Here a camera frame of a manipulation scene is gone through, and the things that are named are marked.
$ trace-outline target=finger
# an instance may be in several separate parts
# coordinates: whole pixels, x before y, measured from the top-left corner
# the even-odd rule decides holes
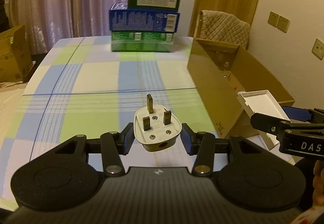
[[[313,204],[317,206],[324,205],[324,195],[322,193],[317,192],[314,190],[313,193]]]
[[[324,161],[317,160],[314,166],[314,175],[320,176],[323,168],[324,168]]]
[[[324,193],[324,182],[320,176],[315,176],[313,180],[313,187],[319,193]]]

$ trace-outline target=wall outlet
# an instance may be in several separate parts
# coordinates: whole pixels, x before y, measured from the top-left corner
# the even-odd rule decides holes
[[[277,28],[280,29],[282,32],[287,33],[289,28],[290,21],[283,16],[279,16],[279,21]]]
[[[315,44],[312,49],[312,53],[318,57],[320,60],[323,60],[324,57],[324,43],[318,38],[315,41]]]
[[[268,24],[276,27],[279,21],[279,15],[276,14],[275,12],[270,12],[269,19],[268,19]]]

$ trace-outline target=checkered tablecloth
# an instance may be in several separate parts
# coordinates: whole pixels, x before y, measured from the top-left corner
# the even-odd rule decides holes
[[[0,197],[14,206],[10,190],[13,173],[31,159],[76,134],[99,138],[121,131],[136,110],[154,104],[171,109],[194,131],[215,133],[205,106],[188,71],[192,40],[176,38],[171,53],[111,52],[111,38],[80,37],[56,43],[28,83],[12,125],[0,142]],[[149,153],[136,140],[127,156],[129,166],[187,166],[189,157],[181,139],[163,151]],[[221,169],[226,156],[218,157]],[[101,156],[89,164],[102,170]]]

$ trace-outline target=plug prong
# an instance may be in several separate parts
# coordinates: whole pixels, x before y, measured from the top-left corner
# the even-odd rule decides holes
[[[164,123],[164,125],[171,123],[171,111],[164,112],[163,123]]]
[[[151,129],[151,122],[149,116],[143,118],[143,128],[144,131]]]
[[[146,96],[147,98],[147,110],[148,113],[153,113],[153,98],[150,94]]]

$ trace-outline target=cardboard tray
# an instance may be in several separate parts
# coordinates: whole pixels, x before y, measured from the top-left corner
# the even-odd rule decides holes
[[[284,110],[268,90],[242,92],[239,93],[237,99],[249,117],[258,112],[290,121]],[[275,135],[262,131],[259,131],[259,133],[269,150],[279,144]]]
[[[281,106],[294,104],[275,76],[239,45],[194,39],[188,70],[220,138],[259,134],[237,100],[238,92],[269,90]]]

